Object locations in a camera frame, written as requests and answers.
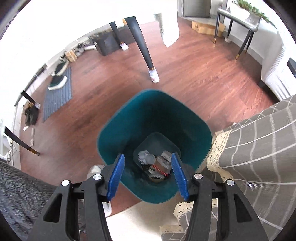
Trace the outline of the trash inside bin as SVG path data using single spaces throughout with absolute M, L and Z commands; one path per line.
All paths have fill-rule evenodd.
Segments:
M 156 156 L 148 150 L 144 150 L 138 152 L 137 162 L 149 180 L 159 183 L 168 179 L 171 175 L 171 156 L 172 154 L 168 151 L 163 151 L 160 155 Z

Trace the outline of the teal trash bin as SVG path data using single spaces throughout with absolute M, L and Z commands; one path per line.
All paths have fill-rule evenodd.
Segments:
M 198 169 L 212 145 L 208 125 L 191 109 L 165 92 L 144 90 L 126 102 L 106 123 L 97 139 L 102 160 L 110 165 L 119 153 L 125 156 L 122 184 L 137 198 L 163 203 L 175 196 L 174 176 L 154 183 L 138 161 L 147 150 L 159 156 L 177 152 L 183 163 Z

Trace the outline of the grey checked round tablecloth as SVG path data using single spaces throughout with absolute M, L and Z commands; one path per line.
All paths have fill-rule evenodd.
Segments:
M 295 97 L 215 134 L 162 240 L 295 240 Z

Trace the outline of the grey striped floor mat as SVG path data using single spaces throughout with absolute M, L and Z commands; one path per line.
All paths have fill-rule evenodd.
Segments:
M 72 99 L 71 74 L 71 67 L 68 67 L 64 74 L 67 77 L 65 85 L 60 89 L 46 90 L 43 104 L 43 122 Z

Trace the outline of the blue white slipper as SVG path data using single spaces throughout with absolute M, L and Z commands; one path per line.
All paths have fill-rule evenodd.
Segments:
M 65 75 L 60 75 L 60 76 L 54 76 L 52 78 L 52 81 L 48 85 L 48 90 L 53 91 L 62 88 L 66 82 L 67 82 L 67 76 Z

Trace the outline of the black table leg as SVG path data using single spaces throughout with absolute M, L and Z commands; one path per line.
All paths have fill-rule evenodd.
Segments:
M 138 45 L 138 48 L 145 60 L 145 63 L 148 67 L 149 76 L 151 78 L 152 83 L 158 83 L 159 82 L 159 75 L 156 71 L 156 68 L 154 67 L 154 64 L 152 62 L 151 55 L 149 53 L 149 49 L 147 47 L 147 44 L 145 42 L 142 30 L 137 22 L 137 19 L 135 16 L 131 16 L 128 18 L 125 18 L 125 21 L 135 39 L 135 42 Z
M 121 38 L 121 36 L 120 36 L 120 32 L 119 32 L 119 30 L 118 30 L 118 28 L 117 28 L 116 23 L 115 23 L 115 22 L 111 22 L 111 23 L 109 23 L 109 25 L 110 25 L 110 27 L 112 28 L 112 30 L 113 30 L 113 32 L 114 32 L 114 34 L 115 34 L 116 41 L 117 41 L 118 44 L 120 45 L 121 49 L 122 49 L 123 51 L 128 50 L 128 45 L 125 44 L 125 42 L 123 42 L 123 40 L 122 40 L 122 38 Z

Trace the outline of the cardboard box on floor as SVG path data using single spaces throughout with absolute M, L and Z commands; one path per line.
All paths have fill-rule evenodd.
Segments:
M 209 25 L 209 24 L 192 21 L 192 29 L 195 30 L 197 33 L 214 36 L 216 31 L 216 24 Z M 225 30 L 225 25 L 223 25 L 222 23 L 219 23 L 217 36 L 221 37 L 224 33 L 224 30 Z

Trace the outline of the white patterned tablecloth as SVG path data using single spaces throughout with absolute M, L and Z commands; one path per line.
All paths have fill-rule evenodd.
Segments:
M 164 45 L 168 48 L 173 45 L 180 36 L 180 30 L 176 13 L 161 13 L 154 15 L 159 23 L 159 31 Z

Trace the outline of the grey dining chair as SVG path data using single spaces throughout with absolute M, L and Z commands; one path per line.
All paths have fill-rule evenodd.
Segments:
M 216 43 L 218 35 L 220 18 L 229 20 L 226 39 L 238 40 L 240 38 L 242 41 L 240 50 L 235 57 L 237 60 L 242 52 L 246 53 L 249 49 L 253 36 L 259 29 L 261 18 L 235 4 L 230 5 L 227 9 L 218 8 L 214 43 Z

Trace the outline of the grey door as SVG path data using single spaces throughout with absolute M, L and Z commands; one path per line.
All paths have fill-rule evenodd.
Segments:
M 216 16 L 217 9 L 224 7 L 223 0 L 184 0 L 181 1 L 181 16 L 185 18 L 211 18 Z

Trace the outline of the white potted green plant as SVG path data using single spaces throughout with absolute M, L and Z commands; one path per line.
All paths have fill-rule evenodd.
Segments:
M 260 12 L 258 8 L 252 6 L 247 1 L 236 0 L 236 1 L 233 1 L 233 3 L 238 5 L 242 9 L 248 11 L 249 13 L 255 14 L 256 16 L 260 17 L 261 19 L 263 19 L 267 23 L 271 24 L 274 28 L 276 28 L 275 24 L 269 20 L 269 18 L 265 15 L 265 13 Z

